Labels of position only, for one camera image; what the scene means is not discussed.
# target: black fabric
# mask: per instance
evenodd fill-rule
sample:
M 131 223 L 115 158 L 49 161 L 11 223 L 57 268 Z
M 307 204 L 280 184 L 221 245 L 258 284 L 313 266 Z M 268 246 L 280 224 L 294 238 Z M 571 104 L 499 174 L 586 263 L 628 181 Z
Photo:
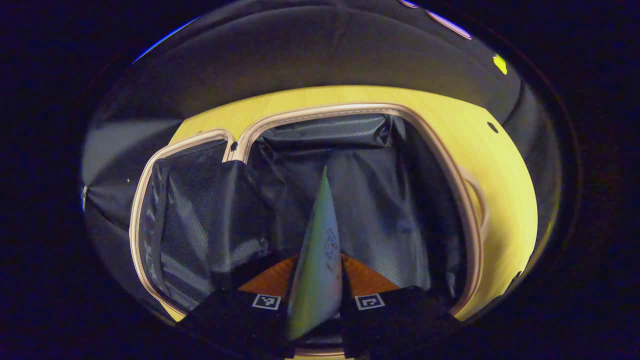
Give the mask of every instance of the black fabric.
M 114 239 L 129 239 L 127 229 L 121 229 L 105 219 L 90 199 L 85 204 L 84 219 L 86 231 L 92 245 L 102 263 L 111 275 L 125 288 L 137 301 L 156 314 L 166 314 L 160 303 L 144 288 L 131 260 L 131 248 L 123 247 L 122 242 Z
M 392 1 L 261 1 L 235 9 L 194 21 L 138 60 L 114 94 L 114 110 L 142 116 L 169 108 L 186 118 L 279 90 L 358 84 L 434 92 L 502 120 L 518 96 L 518 76 L 496 69 L 491 49 Z
M 177 327 L 241 359 L 293 358 L 286 341 L 287 303 L 278 309 L 253 306 L 257 294 L 216 291 L 190 312 Z
M 353 297 L 343 298 L 346 358 L 392 359 L 416 343 L 429 343 L 460 328 L 461 322 L 432 291 L 412 286 L 379 296 L 384 306 L 370 309 L 359 309 Z
M 104 125 L 87 138 L 83 160 L 86 197 L 110 222 L 129 228 L 142 170 L 151 156 L 169 143 L 178 125 L 176 121 Z

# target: beige trim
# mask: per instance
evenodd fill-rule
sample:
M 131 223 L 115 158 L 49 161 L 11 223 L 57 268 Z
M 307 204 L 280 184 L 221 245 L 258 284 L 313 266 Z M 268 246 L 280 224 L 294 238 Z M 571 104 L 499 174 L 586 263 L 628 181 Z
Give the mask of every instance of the beige trim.
M 133 258 L 133 265 L 136 268 L 136 273 L 138 274 L 138 278 L 140 278 L 140 282 L 144 285 L 145 289 L 162 305 L 168 307 L 169 309 L 175 311 L 176 313 L 186 316 L 186 313 L 179 309 L 178 307 L 168 302 L 160 293 L 153 287 L 149 279 L 147 279 L 147 275 L 143 269 L 142 259 L 140 258 L 140 241 L 138 238 L 138 231 L 140 229 L 140 211 L 142 209 L 142 200 L 145 198 L 145 193 L 147 192 L 147 185 L 149 183 L 149 179 L 151 178 L 151 170 L 153 168 L 154 163 L 162 158 L 166 158 L 167 156 L 171 156 L 176 152 L 182 151 L 184 149 L 188 149 L 190 147 L 194 147 L 206 142 L 210 142 L 213 140 L 224 139 L 227 141 L 227 148 L 225 149 L 225 153 L 222 162 L 226 161 L 229 157 L 231 151 L 231 144 L 234 142 L 231 134 L 224 129 L 215 129 L 211 131 L 207 131 L 205 133 L 200 133 L 190 138 L 187 138 L 179 143 L 175 143 L 173 145 L 169 145 L 163 147 L 158 150 L 147 162 L 144 170 L 142 171 L 142 175 L 140 176 L 140 181 L 138 182 L 138 187 L 136 189 L 136 195 L 133 198 L 133 205 L 131 207 L 131 221 L 129 225 L 129 239 L 131 244 L 131 257 Z

